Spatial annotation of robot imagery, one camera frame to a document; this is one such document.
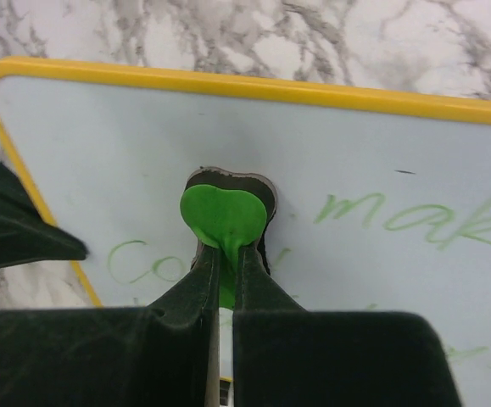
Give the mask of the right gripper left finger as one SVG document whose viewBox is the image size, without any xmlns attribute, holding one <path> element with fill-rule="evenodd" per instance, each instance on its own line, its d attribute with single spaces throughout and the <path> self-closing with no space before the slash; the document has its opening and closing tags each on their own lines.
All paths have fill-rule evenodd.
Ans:
<svg viewBox="0 0 491 407">
<path fill-rule="evenodd" d="M 0 406 L 216 406 L 221 251 L 147 306 L 0 310 Z"/>
</svg>

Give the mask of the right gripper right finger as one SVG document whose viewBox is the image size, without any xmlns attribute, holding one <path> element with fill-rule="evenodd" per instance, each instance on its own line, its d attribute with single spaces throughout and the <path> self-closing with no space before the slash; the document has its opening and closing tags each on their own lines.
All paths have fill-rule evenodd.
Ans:
<svg viewBox="0 0 491 407">
<path fill-rule="evenodd" d="M 308 311 L 265 271 L 237 261 L 233 314 L 237 406 L 458 406 L 442 344 L 419 315 Z"/>
</svg>

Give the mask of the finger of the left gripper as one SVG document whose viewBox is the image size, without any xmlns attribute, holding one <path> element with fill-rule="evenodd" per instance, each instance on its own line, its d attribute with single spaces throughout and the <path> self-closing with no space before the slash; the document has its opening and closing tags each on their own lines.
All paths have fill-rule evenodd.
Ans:
<svg viewBox="0 0 491 407">
<path fill-rule="evenodd" d="M 0 162 L 0 268 L 87 255 L 85 243 L 43 220 L 20 179 Z"/>
</svg>

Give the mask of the green whiteboard eraser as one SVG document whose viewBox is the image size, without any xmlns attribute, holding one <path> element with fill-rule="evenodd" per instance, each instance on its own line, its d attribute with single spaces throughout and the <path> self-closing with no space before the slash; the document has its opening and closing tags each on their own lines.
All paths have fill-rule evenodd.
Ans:
<svg viewBox="0 0 491 407">
<path fill-rule="evenodd" d="M 260 174 L 202 167 L 187 179 L 181 217 L 198 241 L 194 260 L 206 247 L 222 252 L 221 308 L 235 308 L 239 250 L 259 246 L 276 207 L 276 188 Z"/>
</svg>

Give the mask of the yellow framed whiteboard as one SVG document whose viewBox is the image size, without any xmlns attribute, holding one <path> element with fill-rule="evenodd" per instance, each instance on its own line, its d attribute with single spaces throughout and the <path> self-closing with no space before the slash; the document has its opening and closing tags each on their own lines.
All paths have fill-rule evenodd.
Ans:
<svg viewBox="0 0 491 407">
<path fill-rule="evenodd" d="M 491 406 L 491 102 L 55 59 L 0 60 L 0 142 L 42 217 L 89 249 L 93 303 L 146 304 L 196 238 L 203 167 L 276 187 L 271 274 L 311 310 L 403 310 Z"/>
</svg>

